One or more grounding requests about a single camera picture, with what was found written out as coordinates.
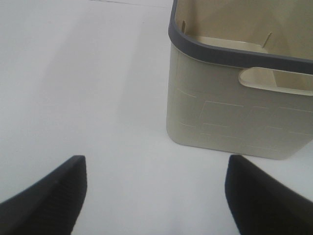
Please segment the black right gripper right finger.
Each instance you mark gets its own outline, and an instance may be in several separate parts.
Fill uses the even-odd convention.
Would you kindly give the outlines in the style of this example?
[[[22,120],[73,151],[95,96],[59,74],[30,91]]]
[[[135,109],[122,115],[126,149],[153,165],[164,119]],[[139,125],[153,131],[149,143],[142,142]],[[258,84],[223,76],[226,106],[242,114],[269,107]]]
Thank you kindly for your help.
[[[313,203],[241,155],[231,155],[225,196],[242,235],[311,235]]]

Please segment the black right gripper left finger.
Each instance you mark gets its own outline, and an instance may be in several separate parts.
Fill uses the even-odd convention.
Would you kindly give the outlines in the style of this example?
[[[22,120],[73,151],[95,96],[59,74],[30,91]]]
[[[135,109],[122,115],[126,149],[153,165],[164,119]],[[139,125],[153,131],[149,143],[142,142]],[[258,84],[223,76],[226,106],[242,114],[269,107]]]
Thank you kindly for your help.
[[[72,156],[0,204],[2,235],[69,235],[87,193],[86,158]]]

